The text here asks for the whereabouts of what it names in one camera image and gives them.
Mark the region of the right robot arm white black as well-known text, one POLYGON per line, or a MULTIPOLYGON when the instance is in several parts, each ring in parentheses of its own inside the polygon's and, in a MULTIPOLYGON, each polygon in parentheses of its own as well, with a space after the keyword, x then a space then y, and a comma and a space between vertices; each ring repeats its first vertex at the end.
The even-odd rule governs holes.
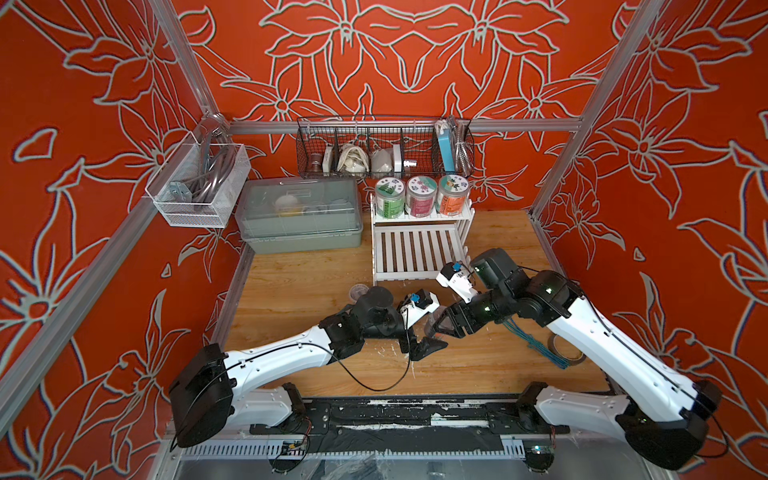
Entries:
POLYGON ((522 422, 541 420, 623 440, 667 470, 680 469, 703 447, 721 390, 651 355, 565 276, 552 270, 528 276, 505 250, 494 248, 468 266, 444 265, 436 279, 460 297, 444 310, 436 332, 462 338, 488 323, 531 319, 575 346, 622 390, 606 396, 532 382, 517 400, 522 422))

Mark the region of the seed jar green tree lid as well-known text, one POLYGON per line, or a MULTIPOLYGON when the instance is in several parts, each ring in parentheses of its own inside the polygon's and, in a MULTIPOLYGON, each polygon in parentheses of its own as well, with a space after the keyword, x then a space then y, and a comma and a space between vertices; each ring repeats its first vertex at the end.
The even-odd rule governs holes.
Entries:
POLYGON ((396 219, 405 208, 405 184, 395 177, 380 179, 375 185, 375 210, 385 219, 396 219))

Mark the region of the small clear cup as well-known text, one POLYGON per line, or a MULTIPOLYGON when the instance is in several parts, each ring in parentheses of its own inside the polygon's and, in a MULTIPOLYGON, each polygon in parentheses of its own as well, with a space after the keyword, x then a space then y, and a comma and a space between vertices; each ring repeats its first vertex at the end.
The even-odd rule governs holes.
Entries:
POLYGON ((425 321, 424 334, 430 338, 437 337, 440 334, 439 323, 440 315, 437 312, 431 314, 425 321))
POLYGON ((369 291, 370 287, 365 284, 355 284, 348 292, 349 299, 352 303, 356 303, 363 295, 369 291))

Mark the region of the seed jar pink flower lid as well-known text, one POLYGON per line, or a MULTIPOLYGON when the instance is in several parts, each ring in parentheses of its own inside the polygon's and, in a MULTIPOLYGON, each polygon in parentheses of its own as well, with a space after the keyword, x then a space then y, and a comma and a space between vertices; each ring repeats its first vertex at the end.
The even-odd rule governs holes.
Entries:
POLYGON ((438 191, 436 181, 428 176, 415 176, 408 180, 406 187, 406 212, 417 218, 429 216, 438 191))

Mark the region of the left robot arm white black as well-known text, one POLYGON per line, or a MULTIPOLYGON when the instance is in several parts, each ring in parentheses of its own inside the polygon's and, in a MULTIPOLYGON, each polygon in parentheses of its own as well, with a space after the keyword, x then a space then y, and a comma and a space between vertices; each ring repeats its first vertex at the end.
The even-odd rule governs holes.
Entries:
POLYGON ((414 325, 439 308, 438 297, 419 290, 394 303, 384 287, 372 287, 355 303, 318 325, 261 347, 225 352, 217 343, 198 351, 170 387, 175 442, 188 448, 233 427, 276 427, 302 412, 295 388, 269 383, 311 368, 339 363, 359 353, 368 339, 399 343, 409 361, 446 348, 418 340, 414 325))

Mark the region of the white slatted two-tier shelf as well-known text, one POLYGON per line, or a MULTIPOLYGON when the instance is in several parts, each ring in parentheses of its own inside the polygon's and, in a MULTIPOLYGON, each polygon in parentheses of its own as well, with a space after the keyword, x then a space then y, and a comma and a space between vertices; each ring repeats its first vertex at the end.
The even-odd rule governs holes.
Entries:
POLYGON ((466 242, 474 217, 471 200, 456 216, 432 212, 427 217, 403 214, 388 219, 372 210, 373 283, 434 280, 447 263, 468 265, 466 242))

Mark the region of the seed jar radish lid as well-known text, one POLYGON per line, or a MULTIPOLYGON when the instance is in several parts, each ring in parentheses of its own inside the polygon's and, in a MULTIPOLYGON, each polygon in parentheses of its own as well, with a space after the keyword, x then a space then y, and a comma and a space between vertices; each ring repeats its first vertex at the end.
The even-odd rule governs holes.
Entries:
POLYGON ((459 215, 469 193, 469 181, 456 174, 444 175, 438 183, 436 209, 441 215, 459 215))

